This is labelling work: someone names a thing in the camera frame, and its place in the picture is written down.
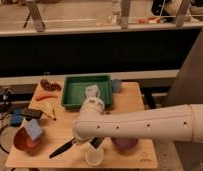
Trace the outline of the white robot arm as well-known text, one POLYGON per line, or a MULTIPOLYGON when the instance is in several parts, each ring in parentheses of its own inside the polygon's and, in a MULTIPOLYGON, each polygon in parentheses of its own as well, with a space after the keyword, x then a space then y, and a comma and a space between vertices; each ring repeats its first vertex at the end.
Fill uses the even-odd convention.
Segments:
POLYGON ((203 104, 105 115, 98 98, 83 103, 73 126, 78 141, 94 137, 149 138, 203 143, 203 104))

